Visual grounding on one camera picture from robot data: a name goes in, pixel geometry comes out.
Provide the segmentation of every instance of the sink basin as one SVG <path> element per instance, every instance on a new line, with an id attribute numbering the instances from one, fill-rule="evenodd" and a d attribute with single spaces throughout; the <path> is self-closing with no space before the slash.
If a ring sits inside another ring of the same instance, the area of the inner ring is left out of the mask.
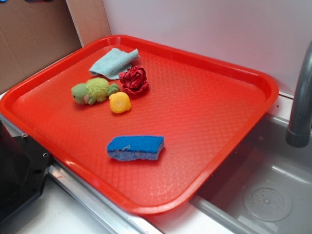
<path id="1" fill-rule="evenodd" d="M 234 233 L 312 233 L 312 144 L 289 146 L 287 125 L 266 114 L 191 202 Z"/>

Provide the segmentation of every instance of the yellow rubber duck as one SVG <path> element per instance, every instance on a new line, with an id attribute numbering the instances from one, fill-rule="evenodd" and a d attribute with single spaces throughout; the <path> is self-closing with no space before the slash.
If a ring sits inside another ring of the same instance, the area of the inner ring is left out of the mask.
<path id="1" fill-rule="evenodd" d="M 116 114 L 129 111 L 131 109 L 130 98 L 124 92 L 111 94 L 108 99 L 110 100 L 110 107 L 112 112 Z"/>

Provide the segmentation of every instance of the turtle head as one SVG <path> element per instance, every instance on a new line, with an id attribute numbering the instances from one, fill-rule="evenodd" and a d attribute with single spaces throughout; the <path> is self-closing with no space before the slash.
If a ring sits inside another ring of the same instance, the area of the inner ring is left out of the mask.
<path id="1" fill-rule="evenodd" d="M 72 88 L 72 95 L 77 103 L 84 105 L 85 96 L 88 95 L 87 85 L 84 83 L 75 85 Z"/>

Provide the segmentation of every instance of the cardboard box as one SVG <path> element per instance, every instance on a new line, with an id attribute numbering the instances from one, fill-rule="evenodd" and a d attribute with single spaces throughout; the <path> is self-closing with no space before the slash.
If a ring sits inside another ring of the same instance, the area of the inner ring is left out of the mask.
<path id="1" fill-rule="evenodd" d="M 0 15 L 0 93 L 81 48 L 65 0 L 8 0 Z"/>

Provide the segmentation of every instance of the sponge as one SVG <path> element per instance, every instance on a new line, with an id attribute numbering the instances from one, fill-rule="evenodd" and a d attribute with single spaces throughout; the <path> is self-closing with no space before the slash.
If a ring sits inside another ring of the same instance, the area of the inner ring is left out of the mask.
<path id="1" fill-rule="evenodd" d="M 163 148 L 163 136 L 117 136 L 108 144 L 107 152 L 119 161 L 157 160 Z"/>

